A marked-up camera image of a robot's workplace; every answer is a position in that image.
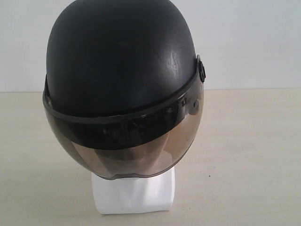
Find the white backdrop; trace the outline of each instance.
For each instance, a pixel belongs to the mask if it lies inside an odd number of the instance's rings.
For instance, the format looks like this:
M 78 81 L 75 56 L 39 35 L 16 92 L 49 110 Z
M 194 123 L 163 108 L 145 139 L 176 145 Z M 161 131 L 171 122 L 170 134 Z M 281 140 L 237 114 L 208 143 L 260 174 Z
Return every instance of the white backdrop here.
M 42 91 L 51 27 L 72 0 L 0 0 L 0 92 Z M 206 89 L 301 87 L 301 0 L 173 0 Z

